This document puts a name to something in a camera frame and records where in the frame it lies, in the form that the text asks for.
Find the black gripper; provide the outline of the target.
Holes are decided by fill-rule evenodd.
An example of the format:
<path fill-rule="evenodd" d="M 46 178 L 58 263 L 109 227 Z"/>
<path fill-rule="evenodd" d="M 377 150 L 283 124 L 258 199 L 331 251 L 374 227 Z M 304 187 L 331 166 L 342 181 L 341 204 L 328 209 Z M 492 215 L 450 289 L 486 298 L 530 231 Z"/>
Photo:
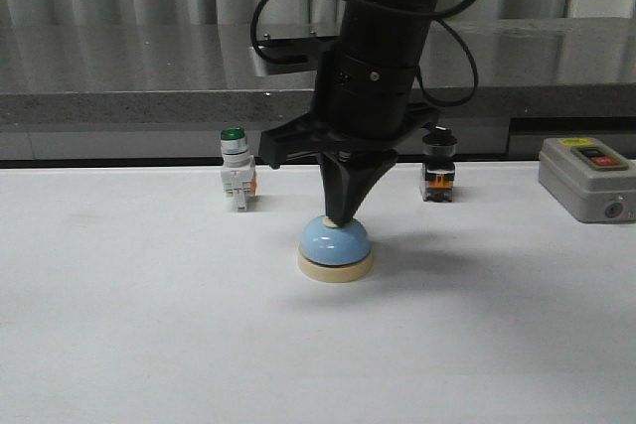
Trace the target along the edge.
<path fill-rule="evenodd" d="M 394 148 L 439 110 L 409 96 L 415 69 L 376 69 L 332 49 L 319 62 L 309 111 L 260 135 L 258 155 L 271 168 L 318 155 L 325 215 L 346 225 L 398 160 Z M 343 161 L 338 152 L 369 152 Z"/>

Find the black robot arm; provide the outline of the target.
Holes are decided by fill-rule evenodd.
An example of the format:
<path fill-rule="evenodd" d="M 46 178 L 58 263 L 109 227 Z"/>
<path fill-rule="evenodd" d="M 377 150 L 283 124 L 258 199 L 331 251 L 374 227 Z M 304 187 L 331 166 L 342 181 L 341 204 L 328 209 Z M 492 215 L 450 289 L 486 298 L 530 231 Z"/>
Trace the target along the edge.
<path fill-rule="evenodd" d="M 437 0 L 350 0 L 340 35 L 322 54 L 307 113 L 260 135 L 258 155 L 277 169 L 316 157 L 325 214 L 345 225 L 398 159 L 395 147 L 437 112 L 409 98 L 427 36 L 421 14 Z"/>

